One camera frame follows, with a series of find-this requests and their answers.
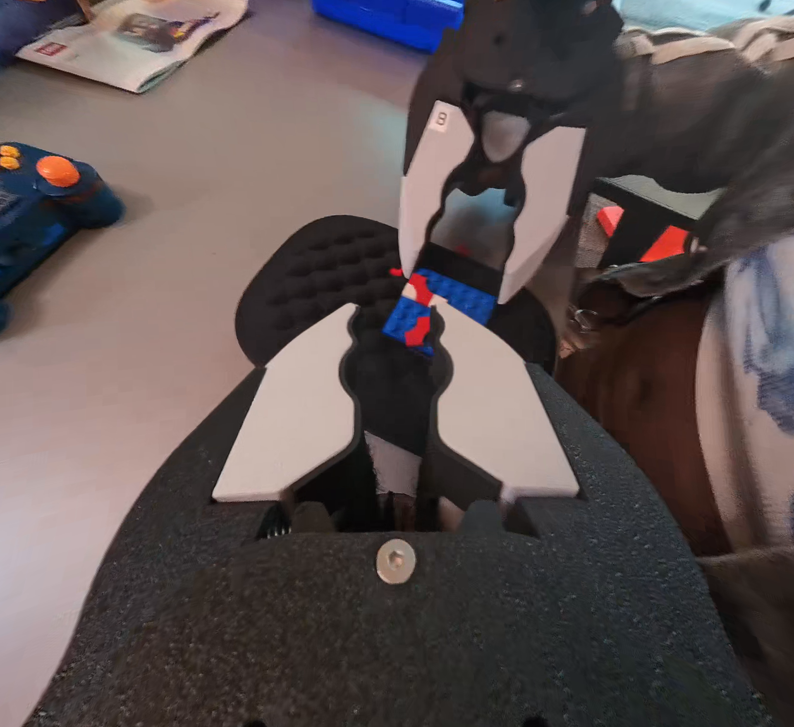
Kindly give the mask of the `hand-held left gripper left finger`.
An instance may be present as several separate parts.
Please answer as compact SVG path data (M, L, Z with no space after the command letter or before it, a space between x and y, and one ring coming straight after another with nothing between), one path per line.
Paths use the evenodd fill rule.
M361 411L343 373L358 311L342 305L266 365L213 487L215 502L289 502L356 447Z

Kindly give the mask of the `black dimpled foam pad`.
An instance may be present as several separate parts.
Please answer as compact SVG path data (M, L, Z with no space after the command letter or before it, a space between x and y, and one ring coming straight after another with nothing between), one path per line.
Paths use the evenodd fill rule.
M491 266L430 243L419 260L441 275L496 295ZM299 229L273 254L239 302L237 343L254 366L347 303L360 307L355 332L366 365L396 366L396 374L426 373L430 358L382 333L406 280L399 267L396 228L357 216L326 216ZM487 329L521 358L552 374L557 336L541 302L523 289L495 306Z

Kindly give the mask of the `building instruction booklet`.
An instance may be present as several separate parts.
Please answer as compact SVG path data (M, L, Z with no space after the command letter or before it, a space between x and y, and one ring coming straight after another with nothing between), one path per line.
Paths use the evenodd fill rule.
M239 24L249 0L121 0L85 25L61 27L16 59L141 94Z

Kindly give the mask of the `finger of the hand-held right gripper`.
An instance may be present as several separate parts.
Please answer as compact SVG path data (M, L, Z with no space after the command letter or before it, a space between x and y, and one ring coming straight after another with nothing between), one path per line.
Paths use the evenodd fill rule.
M406 277L412 276L431 222L443 208L447 181L473 143L474 132L463 110L437 100L401 181L399 256Z
M587 131L557 126L530 142L521 157L524 203L513 224L498 302L508 303L543 264L569 217L569 202Z

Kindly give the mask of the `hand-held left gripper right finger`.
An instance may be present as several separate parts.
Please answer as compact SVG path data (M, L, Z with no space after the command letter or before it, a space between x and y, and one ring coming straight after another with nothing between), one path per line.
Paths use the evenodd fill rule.
M454 504L576 497L580 484L522 357L456 308L435 314L435 491Z

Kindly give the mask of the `person's leg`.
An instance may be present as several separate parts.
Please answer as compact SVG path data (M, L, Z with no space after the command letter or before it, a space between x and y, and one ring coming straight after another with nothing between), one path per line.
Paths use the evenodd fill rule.
M659 299L613 284L578 298L591 340L557 365L557 381L630 455L696 556L729 553L700 444L696 368L715 292L697 285Z

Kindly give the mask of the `blue brick controller model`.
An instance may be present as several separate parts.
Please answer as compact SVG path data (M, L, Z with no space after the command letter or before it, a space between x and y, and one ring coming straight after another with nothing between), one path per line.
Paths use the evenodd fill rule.
M115 225L125 206L91 165L41 148L1 145L1 330L7 294L75 233Z

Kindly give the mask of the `large blue brick plate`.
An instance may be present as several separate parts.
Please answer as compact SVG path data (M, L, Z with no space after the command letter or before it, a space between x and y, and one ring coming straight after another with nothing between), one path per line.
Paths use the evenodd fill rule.
M486 325L491 319L495 310L497 298L488 292L477 289L474 286L455 280L454 278L441 275L434 270L422 268L414 273L424 275L427 284L435 297L432 305L440 301L446 301L460 313L473 319L480 325ZM412 299L414 291L410 285L405 285L402 296Z

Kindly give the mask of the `orange cloth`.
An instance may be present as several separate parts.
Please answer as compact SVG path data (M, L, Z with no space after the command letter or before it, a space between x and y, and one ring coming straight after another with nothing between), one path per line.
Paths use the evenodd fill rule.
M652 263L683 253L688 232L680 227L660 226L653 217L637 209L627 213L619 206L601 208L596 219L607 236L600 265Z

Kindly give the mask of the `person's right forearm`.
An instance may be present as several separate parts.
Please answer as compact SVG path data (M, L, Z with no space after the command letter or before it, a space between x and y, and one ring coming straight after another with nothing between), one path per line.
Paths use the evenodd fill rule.
M618 175L680 194L721 190L668 262L619 266L601 279L633 297L673 294L792 235L792 16L708 31L626 28L630 144Z

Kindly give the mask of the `small blue brick plate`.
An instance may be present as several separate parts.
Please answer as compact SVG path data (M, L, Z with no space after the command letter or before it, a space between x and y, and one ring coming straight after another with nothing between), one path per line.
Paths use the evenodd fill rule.
M408 297L401 297L386 320L385 325L383 325L382 333L405 347L409 352L430 358L433 356L433 345L429 340L430 332L426 337L426 346L424 347L411 348L407 347L404 343L405 331L413 325L418 316L427 314L429 314L430 317L432 316L431 306L422 306Z

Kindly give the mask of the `person's patterned shirt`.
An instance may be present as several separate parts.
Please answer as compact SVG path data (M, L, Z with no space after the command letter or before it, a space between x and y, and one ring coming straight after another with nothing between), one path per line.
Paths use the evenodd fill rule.
M731 548L792 546L792 237L728 266L700 336L696 415Z

